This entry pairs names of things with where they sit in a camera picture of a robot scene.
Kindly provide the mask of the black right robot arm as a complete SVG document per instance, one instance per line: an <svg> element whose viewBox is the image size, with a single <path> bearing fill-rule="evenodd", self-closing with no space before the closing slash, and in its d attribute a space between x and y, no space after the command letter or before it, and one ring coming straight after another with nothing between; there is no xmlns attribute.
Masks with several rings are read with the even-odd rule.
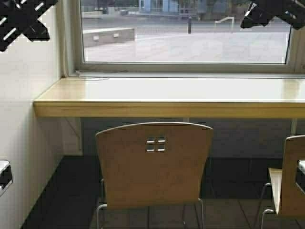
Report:
<svg viewBox="0 0 305 229"><path fill-rule="evenodd" d="M240 24L242 29L267 26L278 17L293 29L305 26L305 2L303 0L252 0Z"/></svg>

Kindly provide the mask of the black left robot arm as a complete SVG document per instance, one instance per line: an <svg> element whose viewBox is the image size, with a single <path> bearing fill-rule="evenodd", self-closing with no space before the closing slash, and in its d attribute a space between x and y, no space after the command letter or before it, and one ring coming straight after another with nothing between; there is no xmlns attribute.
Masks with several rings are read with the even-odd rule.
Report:
<svg viewBox="0 0 305 229"><path fill-rule="evenodd" d="M4 52L20 35L31 42L49 41L48 28L39 18L56 0L2 0L0 2L0 51Z"/></svg>

